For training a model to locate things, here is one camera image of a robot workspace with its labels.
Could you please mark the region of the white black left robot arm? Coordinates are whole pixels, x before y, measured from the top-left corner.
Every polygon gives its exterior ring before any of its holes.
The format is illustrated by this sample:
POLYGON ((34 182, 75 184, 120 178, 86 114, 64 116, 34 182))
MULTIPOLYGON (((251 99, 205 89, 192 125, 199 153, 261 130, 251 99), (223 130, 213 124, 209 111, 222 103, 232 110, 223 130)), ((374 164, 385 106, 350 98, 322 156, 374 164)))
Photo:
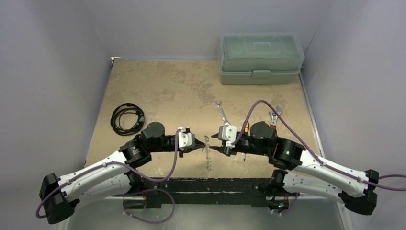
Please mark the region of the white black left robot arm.
POLYGON ((79 171, 43 178, 35 216, 46 218, 49 224, 62 222, 73 215, 79 205, 109 196, 142 192, 143 181, 167 181, 174 172, 177 158, 185 153, 205 148, 188 127, 179 127, 173 135, 165 135, 160 122, 152 122, 108 157, 79 171), (154 152, 173 152, 172 167, 167 176, 152 178, 137 170, 152 160, 154 152))

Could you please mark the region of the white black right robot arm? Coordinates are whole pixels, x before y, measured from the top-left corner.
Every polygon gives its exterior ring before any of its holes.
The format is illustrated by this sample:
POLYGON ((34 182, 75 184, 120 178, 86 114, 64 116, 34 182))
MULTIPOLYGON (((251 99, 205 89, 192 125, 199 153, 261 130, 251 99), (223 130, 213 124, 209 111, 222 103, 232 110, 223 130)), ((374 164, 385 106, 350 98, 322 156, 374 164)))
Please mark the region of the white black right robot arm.
POLYGON ((245 153, 268 157, 269 164, 276 169, 265 189, 273 196, 294 193, 321 196, 367 216, 376 208, 377 171, 357 171, 313 156, 303 145, 279 137, 277 130, 265 122, 253 124, 249 133, 239 133, 235 126, 221 126, 212 137, 222 142, 212 149, 226 156, 245 153), (241 138, 232 144, 239 134, 241 138))

